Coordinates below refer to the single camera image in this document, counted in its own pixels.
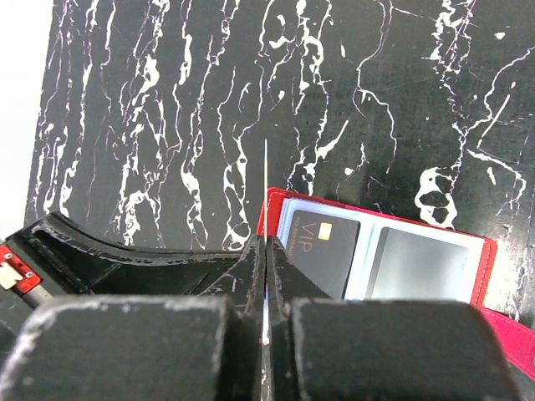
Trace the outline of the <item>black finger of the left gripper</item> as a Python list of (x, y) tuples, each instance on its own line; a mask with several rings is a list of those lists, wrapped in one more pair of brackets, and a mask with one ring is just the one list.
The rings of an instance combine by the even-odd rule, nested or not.
[(8, 236), (13, 255), (51, 296), (228, 295), (243, 299), (247, 274), (240, 251), (167, 250), (124, 246), (91, 236), (53, 212)]

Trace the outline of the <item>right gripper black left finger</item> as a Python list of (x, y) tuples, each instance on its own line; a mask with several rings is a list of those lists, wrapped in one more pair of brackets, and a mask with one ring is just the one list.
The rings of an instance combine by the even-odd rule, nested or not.
[(39, 306), (1, 370), (4, 400), (254, 400), (264, 240), (238, 259), (246, 306), (228, 294), (65, 296)]

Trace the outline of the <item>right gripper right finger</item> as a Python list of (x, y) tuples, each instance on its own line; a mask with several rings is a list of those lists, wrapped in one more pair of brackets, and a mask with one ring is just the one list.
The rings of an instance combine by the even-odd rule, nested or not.
[(518, 400), (497, 336), (463, 302), (328, 297), (267, 239), (276, 400)]

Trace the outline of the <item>red card holder wallet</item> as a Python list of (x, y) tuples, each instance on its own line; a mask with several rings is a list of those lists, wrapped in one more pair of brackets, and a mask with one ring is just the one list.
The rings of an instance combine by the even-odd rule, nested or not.
[(534, 331), (483, 307), (498, 250), (494, 240), (271, 187), (267, 235), (276, 236), (285, 250), (297, 210), (360, 223), (344, 295), (338, 299), (470, 303), (493, 327), (507, 359), (534, 376)]

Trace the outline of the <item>black VIP credit card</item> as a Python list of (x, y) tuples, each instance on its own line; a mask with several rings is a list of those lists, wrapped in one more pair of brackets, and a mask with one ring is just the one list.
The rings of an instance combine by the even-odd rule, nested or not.
[(344, 295), (360, 223), (313, 211), (293, 213), (286, 244), (289, 259), (333, 298)]

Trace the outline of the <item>thin white credit card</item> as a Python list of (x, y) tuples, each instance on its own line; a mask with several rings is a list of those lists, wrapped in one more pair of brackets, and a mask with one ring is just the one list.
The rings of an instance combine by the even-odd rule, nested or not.
[[(268, 242), (268, 139), (264, 140), (264, 161), (263, 161), (263, 239), (264, 244)], [(270, 357), (269, 357), (269, 327), (268, 327), (268, 285), (264, 285), (264, 302), (262, 318), (262, 400), (270, 400)]]

